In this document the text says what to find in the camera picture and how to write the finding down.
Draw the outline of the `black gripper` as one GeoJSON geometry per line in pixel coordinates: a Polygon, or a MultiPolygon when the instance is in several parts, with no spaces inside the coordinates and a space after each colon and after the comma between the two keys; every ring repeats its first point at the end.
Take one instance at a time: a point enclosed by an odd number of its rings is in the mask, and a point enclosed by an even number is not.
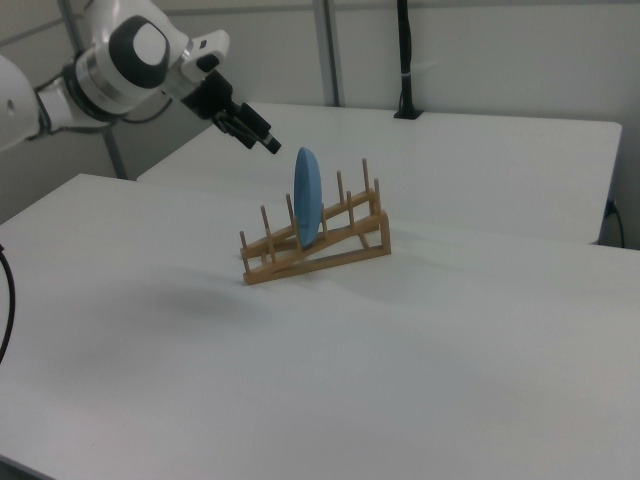
{"type": "Polygon", "coordinates": [[[271,134],[271,125],[247,103],[237,105],[232,94],[231,83],[214,70],[181,103],[247,149],[260,143],[271,154],[276,154],[281,143],[271,134]]]}

